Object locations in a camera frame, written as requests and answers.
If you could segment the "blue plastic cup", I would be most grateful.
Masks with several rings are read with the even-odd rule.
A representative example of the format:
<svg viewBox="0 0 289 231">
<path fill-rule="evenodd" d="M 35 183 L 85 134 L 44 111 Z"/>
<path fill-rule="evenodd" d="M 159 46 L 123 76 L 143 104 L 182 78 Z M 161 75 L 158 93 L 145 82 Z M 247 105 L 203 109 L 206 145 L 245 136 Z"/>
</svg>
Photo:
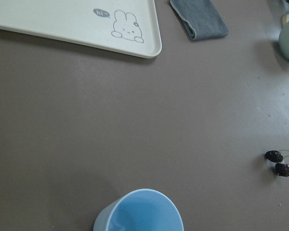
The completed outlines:
<svg viewBox="0 0 289 231">
<path fill-rule="evenodd" d="M 105 207 L 97 216 L 94 231 L 183 231 L 175 204 L 152 189 L 132 191 Z"/>
</svg>

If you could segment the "cream rabbit tray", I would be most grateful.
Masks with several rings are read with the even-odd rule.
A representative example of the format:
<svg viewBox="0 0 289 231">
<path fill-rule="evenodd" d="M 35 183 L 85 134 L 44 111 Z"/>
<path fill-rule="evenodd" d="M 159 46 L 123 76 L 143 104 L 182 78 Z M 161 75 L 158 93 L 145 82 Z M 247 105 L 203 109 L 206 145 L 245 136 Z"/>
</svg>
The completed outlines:
<svg viewBox="0 0 289 231">
<path fill-rule="evenodd" d="M 0 29 L 143 58 L 162 49 L 152 0 L 0 0 Z"/>
</svg>

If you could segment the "grey folded cloth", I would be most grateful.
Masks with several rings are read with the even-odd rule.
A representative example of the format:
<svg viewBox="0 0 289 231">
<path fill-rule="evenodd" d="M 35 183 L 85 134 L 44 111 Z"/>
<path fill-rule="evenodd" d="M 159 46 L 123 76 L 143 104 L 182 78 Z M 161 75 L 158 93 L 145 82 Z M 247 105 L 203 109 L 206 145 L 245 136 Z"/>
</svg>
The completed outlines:
<svg viewBox="0 0 289 231">
<path fill-rule="evenodd" d="M 191 40 L 224 38 L 228 26 L 210 0 L 171 0 Z"/>
</svg>

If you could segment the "dark cherry pair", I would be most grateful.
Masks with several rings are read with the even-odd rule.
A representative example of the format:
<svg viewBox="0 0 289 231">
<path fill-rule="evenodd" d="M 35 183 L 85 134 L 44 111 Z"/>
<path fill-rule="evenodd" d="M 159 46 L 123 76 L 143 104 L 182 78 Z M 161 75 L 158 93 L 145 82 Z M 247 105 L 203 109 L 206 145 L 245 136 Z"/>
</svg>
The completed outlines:
<svg viewBox="0 0 289 231">
<path fill-rule="evenodd" d="M 289 150 L 270 150 L 264 154 L 264 158 L 275 163 L 275 173 L 279 177 L 289 177 L 289 164 L 285 159 L 289 157 Z"/>
</svg>

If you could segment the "wooden mug tree stand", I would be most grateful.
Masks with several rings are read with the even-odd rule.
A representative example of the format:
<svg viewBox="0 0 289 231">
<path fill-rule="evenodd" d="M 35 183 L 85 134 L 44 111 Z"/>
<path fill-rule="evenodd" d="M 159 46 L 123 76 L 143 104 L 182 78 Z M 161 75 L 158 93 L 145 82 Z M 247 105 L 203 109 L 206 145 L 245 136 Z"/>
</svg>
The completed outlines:
<svg viewBox="0 0 289 231">
<path fill-rule="evenodd" d="M 289 13 L 285 14 L 281 18 L 282 26 L 284 27 L 289 22 Z"/>
</svg>

